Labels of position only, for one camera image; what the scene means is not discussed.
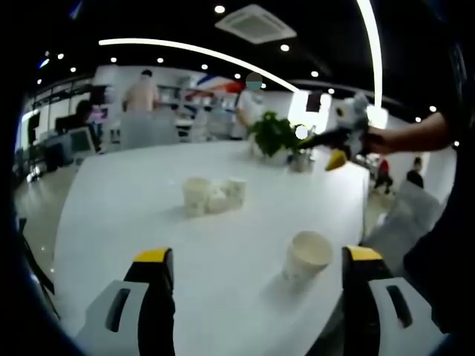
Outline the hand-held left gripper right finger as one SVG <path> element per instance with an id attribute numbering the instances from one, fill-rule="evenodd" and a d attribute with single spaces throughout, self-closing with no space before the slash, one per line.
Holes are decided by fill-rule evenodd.
<path id="1" fill-rule="evenodd" d="M 432 308 L 371 248 L 342 248 L 345 355 L 432 355 L 445 340 Z"/>

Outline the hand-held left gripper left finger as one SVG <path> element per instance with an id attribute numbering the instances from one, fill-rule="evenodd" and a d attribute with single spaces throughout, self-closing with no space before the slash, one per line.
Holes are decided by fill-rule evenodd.
<path id="1" fill-rule="evenodd" d="M 174 355 L 173 292 L 173 250 L 138 254 L 87 307 L 76 343 L 85 355 Z"/>

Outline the person's right hand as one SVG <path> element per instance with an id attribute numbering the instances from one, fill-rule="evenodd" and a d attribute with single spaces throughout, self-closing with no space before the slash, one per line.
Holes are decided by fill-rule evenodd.
<path id="1" fill-rule="evenodd" d="M 369 153 L 392 154 L 393 132 L 391 130 L 369 127 L 363 138 L 364 148 Z"/>

